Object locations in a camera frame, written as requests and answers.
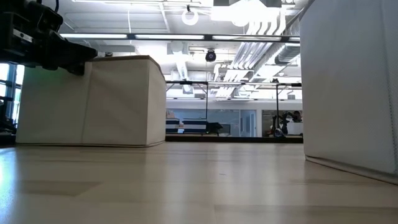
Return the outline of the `beige fabric storage bin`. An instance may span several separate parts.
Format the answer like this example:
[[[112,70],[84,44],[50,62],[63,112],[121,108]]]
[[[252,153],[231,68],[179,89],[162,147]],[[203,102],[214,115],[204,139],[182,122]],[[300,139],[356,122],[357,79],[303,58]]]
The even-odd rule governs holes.
[[[148,55],[96,58],[82,76],[27,68],[16,142],[148,147],[165,140],[166,81]]]

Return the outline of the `black background rig frame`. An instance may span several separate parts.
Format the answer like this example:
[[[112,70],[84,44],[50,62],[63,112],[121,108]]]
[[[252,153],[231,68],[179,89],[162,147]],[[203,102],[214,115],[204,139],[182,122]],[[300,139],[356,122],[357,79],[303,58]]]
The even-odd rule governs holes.
[[[288,116],[286,137],[303,135],[302,85],[301,83],[272,82],[167,82],[166,119],[178,118],[178,133],[184,133],[183,120],[205,119],[223,126],[219,137],[267,138],[271,134],[272,117],[286,112],[299,111],[301,123]]]

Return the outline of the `white fabric storage bin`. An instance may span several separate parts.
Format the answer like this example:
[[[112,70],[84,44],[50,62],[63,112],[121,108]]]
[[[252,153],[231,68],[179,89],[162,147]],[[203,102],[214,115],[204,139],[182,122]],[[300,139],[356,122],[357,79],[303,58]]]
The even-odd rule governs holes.
[[[398,185],[398,0],[310,0],[300,39],[306,159]]]

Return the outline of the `wide striped background bin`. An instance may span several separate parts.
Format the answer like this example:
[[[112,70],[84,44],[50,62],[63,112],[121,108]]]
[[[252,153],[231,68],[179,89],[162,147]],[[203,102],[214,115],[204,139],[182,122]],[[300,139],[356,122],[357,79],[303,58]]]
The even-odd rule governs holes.
[[[183,120],[184,133],[206,133],[207,124],[205,119],[185,119]]]

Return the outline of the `grey ceiling ventilation duct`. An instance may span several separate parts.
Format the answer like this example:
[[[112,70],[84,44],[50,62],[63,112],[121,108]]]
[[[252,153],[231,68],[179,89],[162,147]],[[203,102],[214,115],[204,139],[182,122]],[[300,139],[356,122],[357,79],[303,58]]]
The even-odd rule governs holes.
[[[299,44],[286,43],[274,59],[277,65],[288,65],[300,54]]]

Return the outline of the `small striped background bin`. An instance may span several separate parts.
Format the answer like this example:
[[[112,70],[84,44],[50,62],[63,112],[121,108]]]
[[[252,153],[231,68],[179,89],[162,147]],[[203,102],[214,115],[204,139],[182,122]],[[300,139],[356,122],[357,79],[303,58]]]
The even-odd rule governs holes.
[[[178,118],[167,118],[165,122],[166,133],[178,133],[180,120]]]

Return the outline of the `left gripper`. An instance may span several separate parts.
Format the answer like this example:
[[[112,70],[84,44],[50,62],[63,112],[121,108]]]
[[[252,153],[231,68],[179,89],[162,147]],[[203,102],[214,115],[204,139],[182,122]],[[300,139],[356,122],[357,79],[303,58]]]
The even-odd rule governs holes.
[[[98,56],[98,51],[68,41],[52,30],[38,30],[27,16],[25,4],[35,0],[0,0],[0,61],[23,65],[40,65],[46,70],[59,68],[83,76],[85,62]],[[53,41],[53,61],[49,56]]]

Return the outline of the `black background object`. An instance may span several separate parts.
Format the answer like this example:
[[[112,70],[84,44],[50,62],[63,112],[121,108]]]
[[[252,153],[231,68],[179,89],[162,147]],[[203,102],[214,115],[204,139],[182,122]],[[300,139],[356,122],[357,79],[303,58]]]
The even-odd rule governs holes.
[[[206,133],[207,134],[216,134],[217,136],[219,136],[221,129],[223,129],[223,126],[218,122],[215,122],[215,123],[207,122],[206,123]]]

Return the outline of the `overhead frame bar with lights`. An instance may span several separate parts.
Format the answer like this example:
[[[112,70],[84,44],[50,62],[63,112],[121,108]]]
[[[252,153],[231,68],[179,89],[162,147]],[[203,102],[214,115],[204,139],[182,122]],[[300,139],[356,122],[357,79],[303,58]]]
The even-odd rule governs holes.
[[[66,39],[82,40],[134,40],[134,41],[198,41],[198,42],[265,42],[299,44],[299,36],[289,35],[218,35],[218,34],[95,34],[70,33],[60,34]]]

